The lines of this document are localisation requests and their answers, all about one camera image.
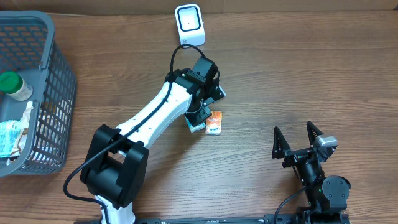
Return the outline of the green lid jar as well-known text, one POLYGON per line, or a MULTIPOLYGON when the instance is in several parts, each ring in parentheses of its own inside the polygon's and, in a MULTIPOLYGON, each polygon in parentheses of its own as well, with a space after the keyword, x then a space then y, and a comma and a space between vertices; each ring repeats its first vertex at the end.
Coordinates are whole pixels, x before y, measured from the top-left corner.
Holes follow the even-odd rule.
POLYGON ((28 100, 33 94, 33 88, 16 72, 1 74, 1 91, 17 101, 28 100))

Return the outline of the teal tissue packet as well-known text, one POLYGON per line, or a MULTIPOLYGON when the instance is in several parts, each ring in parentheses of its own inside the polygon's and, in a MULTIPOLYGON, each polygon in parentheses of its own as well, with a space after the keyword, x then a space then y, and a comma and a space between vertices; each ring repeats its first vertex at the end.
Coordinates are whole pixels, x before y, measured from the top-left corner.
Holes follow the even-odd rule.
POLYGON ((193 126, 193 125, 189 122, 189 120, 188 120, 187 118, 185 118, 185 120, 186 120, 186 122, 187 122, 188 128, 189 128, 189 130, 190 130, 191 133, 200 131, 200 130, 202 130, 202 129, 204 129, 204 128, 206 127, 206 123, 205 123, 205 122, 202 122, 202 123, 200 123, 200 124, 198 124, 198 125, 196 125, 196 126, 193 126))

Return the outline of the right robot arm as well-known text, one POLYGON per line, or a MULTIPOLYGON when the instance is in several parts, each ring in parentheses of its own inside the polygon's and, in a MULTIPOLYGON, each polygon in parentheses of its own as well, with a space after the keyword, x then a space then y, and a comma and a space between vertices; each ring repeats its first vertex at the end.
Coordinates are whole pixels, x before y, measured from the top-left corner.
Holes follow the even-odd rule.
POLYGON ((349 223, 349 216, 343 211, 348 206, 351 183, 342 176, 327 177, 321 166, 336 151, 338 140, 320 131, 311 121, 306 127, 310 147, 294 151, 282 131, 278 127, 273 129, 272 158, 282 159, 284 168, 293 168, 302 188, 286 198, 267 220, 272 223, 349 223), (294 214, 281 215, 283 206, 301 193, 305 193, 308 206, 299 207, 294 214))

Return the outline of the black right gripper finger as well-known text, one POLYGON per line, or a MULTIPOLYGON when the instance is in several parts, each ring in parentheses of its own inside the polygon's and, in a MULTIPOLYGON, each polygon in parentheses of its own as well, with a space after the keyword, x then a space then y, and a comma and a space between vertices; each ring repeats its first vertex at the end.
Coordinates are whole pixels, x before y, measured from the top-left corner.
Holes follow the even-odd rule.
POLYGON ((277 126, 273 129, 273 132, 274 143, 272 148, 272 158, 284 158, 286 154, 291 151, 291 148, 287 143, 285 137, 283 136, 281 130, 277 126))
POLYGON ((323 132, 321 132, 311 121, 306 123, 308 139, 312 146, 320 146, 320 140, 322 139, 323 132))

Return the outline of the orange tissue packet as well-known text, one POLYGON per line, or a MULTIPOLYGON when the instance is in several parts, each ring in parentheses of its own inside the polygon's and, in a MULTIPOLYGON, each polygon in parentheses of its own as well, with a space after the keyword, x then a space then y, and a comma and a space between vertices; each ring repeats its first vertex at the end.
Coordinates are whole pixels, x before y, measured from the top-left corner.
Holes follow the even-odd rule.
POLYGON ((219 136, 221 134, 222 118, 221 111, 213 111, 211 116, 206 119, 205 133, 207 135, 219 136))

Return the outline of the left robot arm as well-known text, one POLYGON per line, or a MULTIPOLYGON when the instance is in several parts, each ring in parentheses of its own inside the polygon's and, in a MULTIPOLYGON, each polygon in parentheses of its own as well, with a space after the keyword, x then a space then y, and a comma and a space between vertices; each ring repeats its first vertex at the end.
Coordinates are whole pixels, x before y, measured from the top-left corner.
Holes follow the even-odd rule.
POLYGON ((149 149, 179 116, 198 126, 211 116, 209 104, 224 98, 216 64, 201 56, 193 68, 170 72, 158 95, 116 128, 94 133, 80 180, 102 209, 101 223, 134 223, 132 203, 140 191, 149 149))

